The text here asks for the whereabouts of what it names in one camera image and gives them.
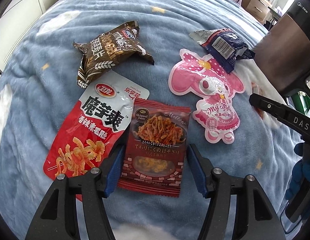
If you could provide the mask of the blue gloved right hand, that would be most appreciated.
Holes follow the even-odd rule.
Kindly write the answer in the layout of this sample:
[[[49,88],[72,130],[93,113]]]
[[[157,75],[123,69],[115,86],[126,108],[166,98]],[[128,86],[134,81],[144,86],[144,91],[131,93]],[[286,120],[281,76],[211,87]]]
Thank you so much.
[[[310,183],[310,160],[299,160],[292,169],[289,187],[285,192],[285,199],[290,200],[300,189],[303,179]]]

